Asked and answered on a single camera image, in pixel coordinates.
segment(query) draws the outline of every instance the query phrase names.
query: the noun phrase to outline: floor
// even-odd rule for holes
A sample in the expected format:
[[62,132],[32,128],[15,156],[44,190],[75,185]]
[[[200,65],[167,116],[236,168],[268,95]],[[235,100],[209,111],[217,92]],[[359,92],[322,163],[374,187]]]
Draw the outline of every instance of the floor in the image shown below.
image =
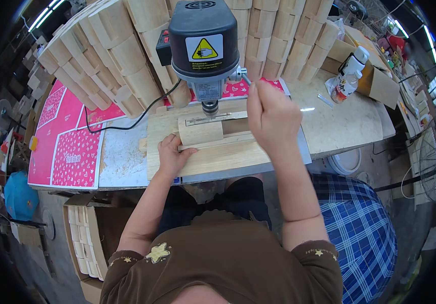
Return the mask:
[[[388,169],[390,156],[388,152],[373,155],[371,145],[361,148],[362,162],[360,168],[353,174],[367,172],[369,184],[375,188],[391,183]],[[381,144],[375,145],[375,151],[382,151]],[[263,187],[265,201],[269,208],[272,221],[272,230],[281,238],[282,214],[277,192],[277,180],[274,172],[263,174]],[[204,203],[211,199],[216,192],[222,192],[224,181],[213,181],[201,184],[186,185],[185,189],[190,192],[198,203]],[[428,204],[414,210],[413,201],[403,199],[393,201],[391,191],[380,192],[379,197],[385,205],[395,227],[398,238],[399,256],[394,278],[391,280],[380,302],[386,302],[394,290],[394,285],[402,274],[408,269],[422,247],[425,235],[430,228],[430,206]],[[49,209],[54,217],[56,237],[48,240],[48,252],[55,269],[55,277],[44,272],[31,258],[30,252],[25,245],[20,245],[14,237],[10,237],[12,254],[21,276],[29,286],[38,287],[41,294],[49,303],[85,303],[80,283],[75,275],[70,260],[68,244],[64,235],[62,206],[65,198],[50,195],[46,191],[39,191],[40,203],[36,209],[34,220],[40,219],[44,209]]]

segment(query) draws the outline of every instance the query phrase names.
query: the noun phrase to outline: woman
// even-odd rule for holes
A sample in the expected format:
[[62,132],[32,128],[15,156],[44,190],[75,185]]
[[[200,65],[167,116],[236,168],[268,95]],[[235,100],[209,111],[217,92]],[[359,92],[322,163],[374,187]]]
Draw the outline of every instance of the woman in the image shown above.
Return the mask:
[[[268,229],[257,178],[230,185],[215,204],[221,210],[155,237],[171,183],[197,152],[178,153],[180,139],[171,134],[159,143],[160,168],[109,260],[101,303],[341,302],[337,251],[297,145],[300,109],[271,85],[254,82],[247,112],[250,130],[275,168],[282,245]],[[249,215],[243,212],[247,206]]]

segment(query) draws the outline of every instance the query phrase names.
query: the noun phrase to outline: black power cord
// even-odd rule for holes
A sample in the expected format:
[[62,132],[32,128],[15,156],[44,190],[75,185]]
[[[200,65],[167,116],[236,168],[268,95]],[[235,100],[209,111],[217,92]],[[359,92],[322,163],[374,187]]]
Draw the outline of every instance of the black power cord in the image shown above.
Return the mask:
[[88,111],[86,110],[86,106],[85,106],[85,114],[86,114],[86,127],[88,128],[88,131],[90,133],[98,133],[101,132],[103,130],[108,130],[108,129],[115,129],[115,130],[130,130],[133,129],[141,120],[142,118],[147,114],[147,112],[149,111],[149,109],[159,100],[163,99],[164,97],[166,97],[167,95],[169,95],[170,93],[172,93],[179,85],[179,83],[181,82],[181,79],[179,78],[178,82],[176,82],[176,84],[172,87],[172,89],[170,89],[166,94],[160,96],[159,98],[157,98],[156,100],[154,100],[150,106],[147,107],[147,109],[145,109],[145,111],[142,113],[142,115],[140,116],[140,118],[135,122],[135,124],[129,126],[129,127],[119,127],[119,126],[107,126],[105,128],[101,128],[99,130],[90,130],[89,129],[89,123],[88,123]]

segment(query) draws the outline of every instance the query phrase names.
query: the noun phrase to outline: hand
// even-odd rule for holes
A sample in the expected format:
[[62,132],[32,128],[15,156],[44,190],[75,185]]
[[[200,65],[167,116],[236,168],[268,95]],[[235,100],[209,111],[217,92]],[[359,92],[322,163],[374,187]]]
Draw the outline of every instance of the hand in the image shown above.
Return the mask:
[[180,145],[181,138],[174,134],[169,134],[157,145],[160,160],[159,172],[165,176],[175,178],[188,158],[197,152],[196,148],[189,148],[179,153],[178,147]]
[[253,82],[247,112],[253,136],[271,159],[299,149],[297,133],[302,112],[278,89],[263,81]]

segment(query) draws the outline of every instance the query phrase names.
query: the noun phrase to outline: blue plaid fabric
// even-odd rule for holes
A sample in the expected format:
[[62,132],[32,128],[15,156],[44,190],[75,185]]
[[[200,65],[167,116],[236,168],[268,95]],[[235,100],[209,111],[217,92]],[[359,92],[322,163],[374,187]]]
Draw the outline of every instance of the blue plaid fabric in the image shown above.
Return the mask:
[[329,239],[339,252],[343,303],[375,302],[393,275],[397,238],[367,184],[337,175],[311,176]]

